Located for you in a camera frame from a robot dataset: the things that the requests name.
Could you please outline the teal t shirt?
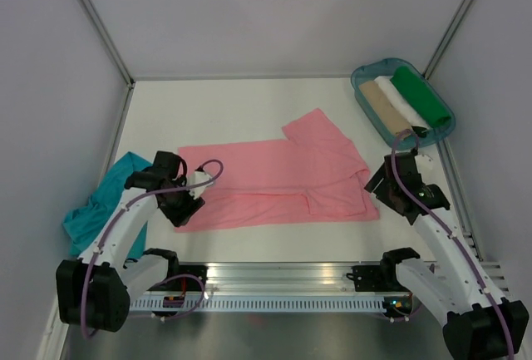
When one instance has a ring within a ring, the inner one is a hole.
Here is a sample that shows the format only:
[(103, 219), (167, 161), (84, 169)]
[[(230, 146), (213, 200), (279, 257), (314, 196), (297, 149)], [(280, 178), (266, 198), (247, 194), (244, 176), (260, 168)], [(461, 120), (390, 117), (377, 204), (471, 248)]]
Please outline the teal t shirt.
[(87, 203), (66, 214), (62, 227), (71, 241), (70, 256), (77, 257), (89, 247), (119, 204), (126, 179), (148, 166), (148, 160), (127, 152), (107, 171)]

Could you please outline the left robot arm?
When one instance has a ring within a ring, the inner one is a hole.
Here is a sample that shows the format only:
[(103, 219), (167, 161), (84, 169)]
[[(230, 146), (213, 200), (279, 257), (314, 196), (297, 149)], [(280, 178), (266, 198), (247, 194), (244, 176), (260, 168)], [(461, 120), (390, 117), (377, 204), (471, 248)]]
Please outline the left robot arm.
[(56, 271), (59, 318), (77, 325), (83, 338), (100, 331), (116, 332), (127, 320), (131, 304), (157, 289), (199, 290), (193, 305), (205, 298), (206, 268), (180, 267), (176, 252), (151, 248), (138, 259), (129, 253), (141, 230), (161, 212), (175, 227), (186, 225), (205, 201), (204, 191), (219, 177), (206, 165), (189, 171), (177, 154), (159, 151), (153, 164), (128, 176), (116, 208), (102, 231), (76, 258), (64, 259)]

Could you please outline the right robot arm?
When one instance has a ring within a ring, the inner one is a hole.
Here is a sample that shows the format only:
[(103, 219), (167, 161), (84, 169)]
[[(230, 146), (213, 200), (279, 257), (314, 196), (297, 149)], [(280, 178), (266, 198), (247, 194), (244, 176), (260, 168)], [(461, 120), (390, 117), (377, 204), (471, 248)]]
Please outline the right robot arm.
[(441, 325), (454, 359), (514, 358), (529, 312), (521, 301), (509, 300), (482, 268), (461, 229), (451, 223), (446, 196), (437, 185), (423, 182), (416, 152), (385, 156), (365, 189), (406, 218), (444, 275), (438, 279), (414, 249), (394, 249), (380, 261), (382, 284), (417, 297)]

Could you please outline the pink t shirt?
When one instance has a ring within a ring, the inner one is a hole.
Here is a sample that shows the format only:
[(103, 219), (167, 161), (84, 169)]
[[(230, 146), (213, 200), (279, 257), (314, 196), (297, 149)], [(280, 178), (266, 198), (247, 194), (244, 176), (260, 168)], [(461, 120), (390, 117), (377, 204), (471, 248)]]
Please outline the pink t shirt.
[(370, 177), (366, 162), (322, 110), (282, 132), (282, 139), (179, 148), (188, 165), (211, 159), (224, 165), (185, 231), (379, 219), (364, 189)]

